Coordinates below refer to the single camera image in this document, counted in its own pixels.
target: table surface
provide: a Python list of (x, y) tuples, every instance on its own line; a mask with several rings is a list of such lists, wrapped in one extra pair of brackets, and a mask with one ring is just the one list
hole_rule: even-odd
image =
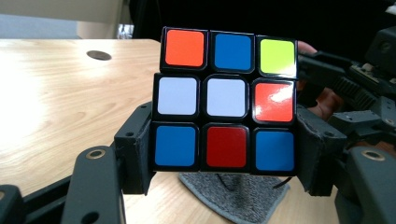
[[(95, 60), (89, 50), (111, 55)], [(73, 172), (77, 155), (108, 146), (151, 100), (160, 43), (134, 40), (0, 40), (0, 184), (27, 195)], [(331, 197), (297, 177), (269, 223), (338, 223)], [(230, 223), (195, 198), (177, 173), (154, 176), (148, 196), (124, 195), (127, 223)]]

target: gray floor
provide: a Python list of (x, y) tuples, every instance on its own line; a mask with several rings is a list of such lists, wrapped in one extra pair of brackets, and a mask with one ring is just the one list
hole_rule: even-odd
[(0, 39), (79, 39), (76, 21), (0, 14)]

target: cube middle layer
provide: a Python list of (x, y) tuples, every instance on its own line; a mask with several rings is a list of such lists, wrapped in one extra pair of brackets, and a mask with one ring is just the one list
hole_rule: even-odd
[(164, 27), (154, 75), (154, 171), (294, 175), (297, 44)]

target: white square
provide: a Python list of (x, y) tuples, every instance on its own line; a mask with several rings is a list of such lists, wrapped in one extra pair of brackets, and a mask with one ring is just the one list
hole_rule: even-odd
[(197, 86), (197, 80), (192, 77), (162, 77), (159, 81), (158, 112), (163, 115), (195, 114)]
[(211, 78), (206, 100), (209, 116), (243, 117), (247, 110), (246, 84), (241, 79)]

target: rubik's cube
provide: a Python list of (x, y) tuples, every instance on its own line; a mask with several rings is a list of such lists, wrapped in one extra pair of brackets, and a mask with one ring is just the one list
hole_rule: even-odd
[(164, 27), (154, 171), (294, 175), (296, 40)]

